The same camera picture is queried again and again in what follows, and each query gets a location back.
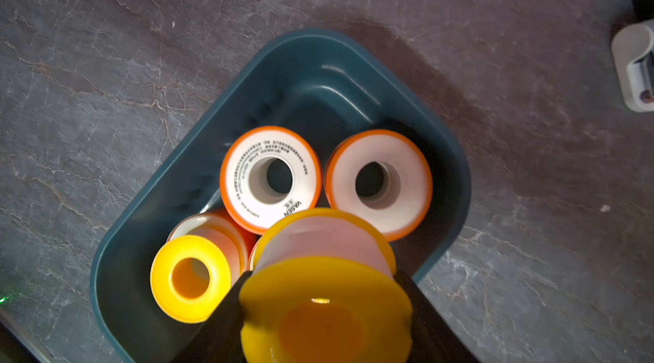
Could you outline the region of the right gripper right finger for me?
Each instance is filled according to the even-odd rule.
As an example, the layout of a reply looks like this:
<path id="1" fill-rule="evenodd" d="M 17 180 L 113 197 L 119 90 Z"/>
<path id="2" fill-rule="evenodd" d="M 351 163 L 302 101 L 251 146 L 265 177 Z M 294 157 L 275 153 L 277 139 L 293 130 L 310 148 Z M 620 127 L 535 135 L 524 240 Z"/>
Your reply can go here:
<path id="1" fill-rule="evenodd" d="M 399 271 L 395 281 L 406 292 L 413 308 L 408 362 L 480 363 L 407 273 Z"/>

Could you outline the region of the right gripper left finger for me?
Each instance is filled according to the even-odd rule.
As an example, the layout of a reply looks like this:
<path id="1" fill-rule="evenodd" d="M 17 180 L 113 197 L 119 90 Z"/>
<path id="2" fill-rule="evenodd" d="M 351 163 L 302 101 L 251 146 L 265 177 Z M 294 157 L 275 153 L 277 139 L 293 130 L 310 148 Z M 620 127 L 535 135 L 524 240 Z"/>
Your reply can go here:
<path id="1" fill-rule="evenodd" d="M 246 271 L 172 362 L 246 362 L 240 332 L 244 312 L 239 294 L 252 275 Z"/>

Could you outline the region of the yellow tape roll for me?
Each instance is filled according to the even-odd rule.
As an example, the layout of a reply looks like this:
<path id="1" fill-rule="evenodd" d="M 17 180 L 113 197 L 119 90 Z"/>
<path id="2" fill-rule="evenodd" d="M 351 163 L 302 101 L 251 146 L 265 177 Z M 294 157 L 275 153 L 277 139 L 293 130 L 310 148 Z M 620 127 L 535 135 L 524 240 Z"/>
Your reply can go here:
<path id="1" fill-rule="evenodd" d="M 413 308 L 371 224 L 315 208 L 262 235 L 239 293 L 248 362 L 406 362 Z"/>
<path id="2" fill-rule="evenodd" d="M 157 305 L 186 324 L 206 321 L 233 286 L 228 259 L 212 241 L 185 235 L 153 259 L 150 286 Z"/>

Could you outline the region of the teal storage box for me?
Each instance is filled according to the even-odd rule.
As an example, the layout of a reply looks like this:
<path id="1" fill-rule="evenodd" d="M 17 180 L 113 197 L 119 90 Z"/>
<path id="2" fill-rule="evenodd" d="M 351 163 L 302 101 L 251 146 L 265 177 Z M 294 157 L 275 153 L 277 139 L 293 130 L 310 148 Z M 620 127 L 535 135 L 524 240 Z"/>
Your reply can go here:
<path id="1" fill-rule="evenodd" d="M 262 48 L 214 102 L 108 230 L 90 296 L 98 325 L 127 362 L 168 362 L 198 331 L 158 308 L 149 287 L 156 252 L 175 225 L 217 208 L 229 145 L 259 126 L 295 131 L 326 160 L 338 143 L 383 128 L 412 140 L 434 174 L 434 199 L 417 230 L 393 244 L 402 271 L 423 279 L 460 234 L 472 187 L 455 134 L 418 92 L 435 78 L 389 34 L 302 29 Z"/>

